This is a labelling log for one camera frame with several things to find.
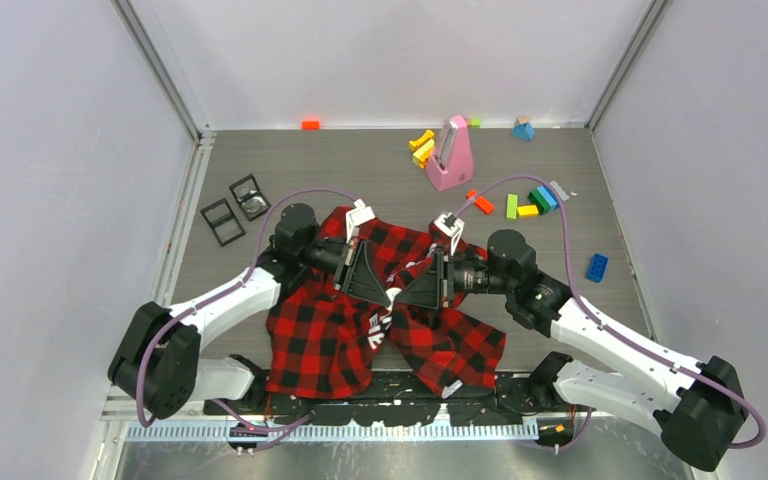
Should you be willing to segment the red black plaid shirt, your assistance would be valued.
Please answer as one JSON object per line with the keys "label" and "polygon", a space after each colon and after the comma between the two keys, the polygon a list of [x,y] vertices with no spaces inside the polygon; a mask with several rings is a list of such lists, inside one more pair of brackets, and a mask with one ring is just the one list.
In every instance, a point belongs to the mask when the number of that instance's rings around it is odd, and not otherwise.
{"label": "red black plaid shirt", "polygon": [[[359,227],[376,277],[385,288],[405,288],[432,266],[432,247],[450,237],[433,222],[427,231],[373,219]],[[272,361],[266,391],[310,399],[343,399],[365,390],[381,347],[392,344],[434,394],[472,385],[492,388],[506,334],[457,308],[396,304],[393,310],[339,292],[334,274],[306,273],[298,288],[269,310]]]}

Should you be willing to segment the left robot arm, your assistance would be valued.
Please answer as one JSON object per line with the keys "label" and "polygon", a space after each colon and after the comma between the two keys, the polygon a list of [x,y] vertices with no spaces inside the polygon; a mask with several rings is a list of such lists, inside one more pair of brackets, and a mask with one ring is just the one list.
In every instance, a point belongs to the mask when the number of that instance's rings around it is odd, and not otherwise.
{"label": "left robot arm", "polygon": [[110,381],[136,402],[139,423],[148,427],[176,414],[189,401],[227,399],[240,412],[258,412],[265,385],[251,368],[229,358],[207,360],[205,346],[249,317],[290,296],[307,273],[331,274],[339,292],[391,308],[395,290],[373,272],[362,226],[375,220],[373,209],[357,199],[338,215],[341,235],[320,237],[313,209],[304,203],[284,208],[267,248],[254,263],[213,290],[169,307],[150,301],[137,309],[108,369]]}

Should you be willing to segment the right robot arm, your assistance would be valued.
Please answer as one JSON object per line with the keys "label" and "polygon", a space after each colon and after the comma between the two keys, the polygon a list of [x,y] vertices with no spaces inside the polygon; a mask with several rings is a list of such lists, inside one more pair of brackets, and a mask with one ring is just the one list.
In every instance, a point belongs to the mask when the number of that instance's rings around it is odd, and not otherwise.
{"label": "right robot arm", "polygon": [[532,371],[531,397],[544,410],[563,403],[593,407],[658,436],[691,467],[712,472],[750,415],[735,367],[680,354],[599,311],[541,271],[536,252],[511,229],[493,232],[484,259],[447,255],[406,287],[388,290],[394,305],[437,309],[459,293],[499,294],[515,322],[575,347],[608,366],[594,369],[552,352]]}

